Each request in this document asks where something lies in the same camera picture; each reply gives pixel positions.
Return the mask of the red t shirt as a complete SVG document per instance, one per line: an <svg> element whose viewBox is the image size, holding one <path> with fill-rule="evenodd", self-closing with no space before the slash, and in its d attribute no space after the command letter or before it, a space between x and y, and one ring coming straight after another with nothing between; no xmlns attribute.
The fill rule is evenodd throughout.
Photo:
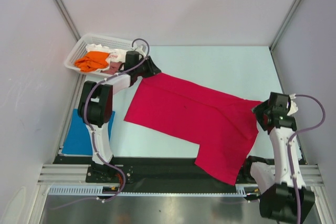
<svg viewBox="0 0 336 224"><path fill-rule="evenodd" d="M258 135L259 104L160 73L140 82L124 120L199 145L195 164L234 185Z"/></svg>

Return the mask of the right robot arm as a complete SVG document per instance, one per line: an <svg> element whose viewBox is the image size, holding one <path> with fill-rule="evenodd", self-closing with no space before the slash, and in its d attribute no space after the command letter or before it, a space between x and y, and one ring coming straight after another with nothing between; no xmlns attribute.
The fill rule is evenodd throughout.
<svg viewBox="0 0 336 224"><path fill-rule="evenodd" d="M243 179L258 185L260 215L277 222L303 223L315 203L315 195L307 190L300 171L295 112L291 97L275 92L253 109L258 124L270 138L275 167L252 161L242 169Z"/></svg>

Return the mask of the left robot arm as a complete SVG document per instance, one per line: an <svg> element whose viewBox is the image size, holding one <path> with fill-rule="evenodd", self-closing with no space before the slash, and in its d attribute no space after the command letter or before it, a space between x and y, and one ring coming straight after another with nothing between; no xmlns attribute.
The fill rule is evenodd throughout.
<svg viewBox="0 0 336 224"><path fill-rule="evenodd" d="M148 78L161 73L149 55L127 51L121 70L94 82L86 81L78 104L78 115L85 124L92 146L92 162L87 171L87 183L109 183L121 172L111 166L113 152L108 129L112 118L113 96L131 87L139 77Z"/></svg>

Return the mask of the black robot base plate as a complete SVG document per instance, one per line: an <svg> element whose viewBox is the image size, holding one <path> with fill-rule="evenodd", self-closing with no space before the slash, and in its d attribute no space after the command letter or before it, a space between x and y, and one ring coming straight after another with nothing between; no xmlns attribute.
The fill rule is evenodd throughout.
<svg viewBox="0 0 336 224"><path fill-rule="evenodd" d="M143 185L172 185L172 186L210 186L220 185L258 185L249 174L250 164L252 161L262 161L268 165L273 165L271 159L262 159L251 156L245 161L239 170L236 182L233 185L220 182L213 178L201 168L193 163L189 158L118 158L118 165L121 175L116 174L114 179L109 183L86 183L75 186L112 186L113 189L123 190L126 185L140 187Z"/></svg>

